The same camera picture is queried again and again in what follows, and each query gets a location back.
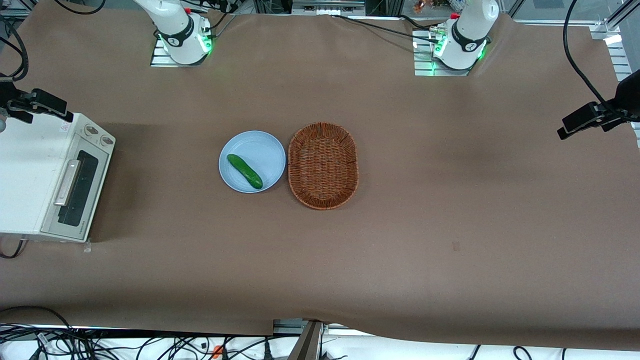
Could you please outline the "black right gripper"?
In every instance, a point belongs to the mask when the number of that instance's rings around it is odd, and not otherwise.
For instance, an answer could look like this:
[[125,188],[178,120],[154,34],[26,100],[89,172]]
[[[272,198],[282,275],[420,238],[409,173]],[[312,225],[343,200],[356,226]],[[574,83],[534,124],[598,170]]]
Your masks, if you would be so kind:
[[28,125],[34,121],[34,113],[57,116],[60,119],[69,117],[67,101],[43,89],[24,91],[19,89],[13,80],[0,82],[1,111],[7,117],[15,118]]

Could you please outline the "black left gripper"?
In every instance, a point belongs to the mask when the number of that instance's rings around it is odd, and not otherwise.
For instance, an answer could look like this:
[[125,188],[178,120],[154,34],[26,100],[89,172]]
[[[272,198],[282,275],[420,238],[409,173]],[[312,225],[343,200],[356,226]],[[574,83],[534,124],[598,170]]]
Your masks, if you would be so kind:
[[564,141],[578,132],[600,127],[609,132],[618,125],[626,123],[626,117],[632,122],[640,121],[640,71],[621,80],[615,89],[614,109],[617,112],[601,112],[597,102],[588,102],[562,119],[562,127],[557,130],[558,137]]

